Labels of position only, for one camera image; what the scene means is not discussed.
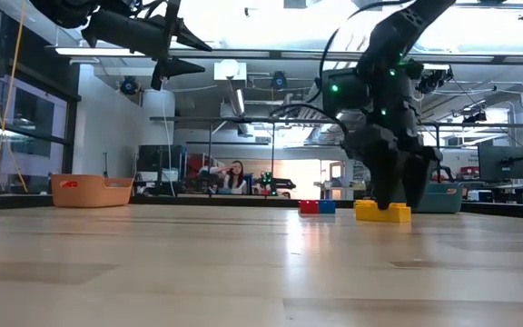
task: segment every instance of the yellow lego brick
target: yellow lego brick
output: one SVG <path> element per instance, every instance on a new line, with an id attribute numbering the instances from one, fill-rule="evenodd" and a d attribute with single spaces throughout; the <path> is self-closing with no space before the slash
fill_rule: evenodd
<path id="1" fill-rule="evenodd" d="M 389 209 L 379 210 L 372 200 L 358 200 L 354 203 L 357 221 L 381 223 L 410 223 L 410 208 L 405 203 L 391 203 Z"/>

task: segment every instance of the teal bin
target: teal bin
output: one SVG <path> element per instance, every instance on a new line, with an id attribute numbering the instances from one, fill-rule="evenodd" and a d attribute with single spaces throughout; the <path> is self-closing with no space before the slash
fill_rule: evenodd
<path id="1" fill-rule="evenodd" d="M 436 183 L 427 184 L 425 195 L 414 213 L 458 213 L 461 211 L 463 198 L 463 183 Z M 394 203 L 405 203 L 402 185 L 393 197 Z"/>

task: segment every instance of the yellow string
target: yellow string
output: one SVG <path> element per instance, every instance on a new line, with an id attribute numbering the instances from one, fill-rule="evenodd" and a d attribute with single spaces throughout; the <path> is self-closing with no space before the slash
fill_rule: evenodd
<path id="1" fill-rule="evenodd" d="M 19 166 L 17 165 L 17 161 L 15 160 L 15 156 L 11 149 L 11 145 L 5 139 L 5 123 L 6 123 L 7 113 L 9 112 L 9 104 L 11 103 L 11 93 L 12 93 L 13 85 L 14 85 L 15 69 L 17 67 L 17 58 L 19 56 L 19 46 L 21 44 L 22 32 L 24 29 L 24 19 L 25 19 L 25 0 L 22 0 L 22 11 L 21 11 L 21 18 L 20 18 L 20 22 L 19 22 L 19 31 L 17 32 L 17 41 L 15 43 L 14 63 L 12 65 L 11 78 L 9 79 L 9 90 L 7 93 L 7 99 L 5 101 L 5 110 L 4 110 L 3 116 L 1 115 L 1 110 L 0 110 L 0 123 L 1 123 L 0 156 L 1 156 L 2 145 L 3 145 L 3 143 L 5 143 L 7 145 L 7 151 L 9 151 L 9 155 L 13 161 L 15 170 L 19 176 L 19 179 L 22 182 L 22 186 L 24 187 L 24 191 L 27 193 L 27 186 L 25 185 L 24 177 L 22 176 L 21 170 L 19 169 Z"/>

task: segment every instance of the orange basket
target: orange basket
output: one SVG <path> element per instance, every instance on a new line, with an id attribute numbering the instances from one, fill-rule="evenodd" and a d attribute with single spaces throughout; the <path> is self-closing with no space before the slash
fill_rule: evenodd
<path id="1" fill-rule="evenodd" d="M 102 208 L 127 205 L 133 190 L 132 178 L 103 178 L 99 175 L 52 175 L 54 205 L 62 208 Z"/>

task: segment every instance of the wooden floor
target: wooden floor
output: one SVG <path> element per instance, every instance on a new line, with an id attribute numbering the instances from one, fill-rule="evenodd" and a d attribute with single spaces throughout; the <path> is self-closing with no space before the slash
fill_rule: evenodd
<path id="1" fill-rule="evenodd" d="M 523 219 L 0 211 L 7 326 L 523 326 Z"/>

